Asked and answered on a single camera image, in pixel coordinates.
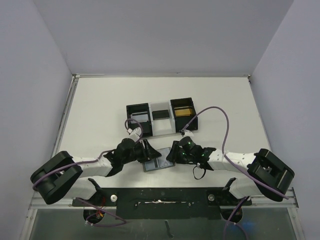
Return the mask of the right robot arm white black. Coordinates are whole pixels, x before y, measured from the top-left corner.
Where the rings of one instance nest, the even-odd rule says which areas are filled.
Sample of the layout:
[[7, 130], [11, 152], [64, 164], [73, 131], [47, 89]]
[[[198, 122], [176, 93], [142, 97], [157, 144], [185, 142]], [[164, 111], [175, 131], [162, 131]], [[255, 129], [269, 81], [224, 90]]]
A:
[[205, 171], [229, 171], [244, 174], [227, 186], [236, 199], [263, 195], [281, 202], [295, 177], [294, 171], [273, 152], [262, 148], [253, 153], [224, 152], [214, 147], [202, 147], [189, 136], [174, 141], [166, 157], [175, 164], [195, 165]]

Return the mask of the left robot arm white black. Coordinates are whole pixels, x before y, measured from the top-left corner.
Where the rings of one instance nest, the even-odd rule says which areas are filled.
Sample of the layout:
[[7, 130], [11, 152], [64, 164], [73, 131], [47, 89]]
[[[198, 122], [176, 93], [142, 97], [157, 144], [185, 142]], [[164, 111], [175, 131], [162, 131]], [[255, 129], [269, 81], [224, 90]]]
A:
[[97, 158], [75, 157], [60, 151], [38, 168], [30, 181], [33, 190], [48, 205], [64, 197], [89, 200], [99, 189], [92, 177], [112, 177], [125, 164], [135, 161], [143, 164], [161, 156], [147, 140], [135, 142], [124, 138], [115, 149], [103, 151]]

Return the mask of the black white three-bin tray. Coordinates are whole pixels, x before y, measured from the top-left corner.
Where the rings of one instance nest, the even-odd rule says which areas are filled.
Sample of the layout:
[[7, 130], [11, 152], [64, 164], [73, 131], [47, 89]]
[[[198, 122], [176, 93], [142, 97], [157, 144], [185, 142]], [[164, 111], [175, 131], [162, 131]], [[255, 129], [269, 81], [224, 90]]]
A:
[[143, 137], [157, 137], [199, 128], [196, 109], [191, 97], [167, 101], [147, 102], [126, 106], [127, 126], [135, 129], [142, 126]]

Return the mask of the grey leather card holder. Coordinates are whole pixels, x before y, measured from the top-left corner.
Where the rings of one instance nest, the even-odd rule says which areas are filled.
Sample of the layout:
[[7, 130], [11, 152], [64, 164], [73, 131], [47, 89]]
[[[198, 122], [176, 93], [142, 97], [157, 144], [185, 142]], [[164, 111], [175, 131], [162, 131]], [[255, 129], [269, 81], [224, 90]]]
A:
[[146, 173], [146, 172], [157, 171], [157, 170], [174, 167], [176, 164], [166, 159], [166, 157], [170, 153], [170, 150], [171, 150], [170, 147], [158, 149], [157, 151], [161, 154], [161, 156], [144, 162], [142, 164], [143, 171]]

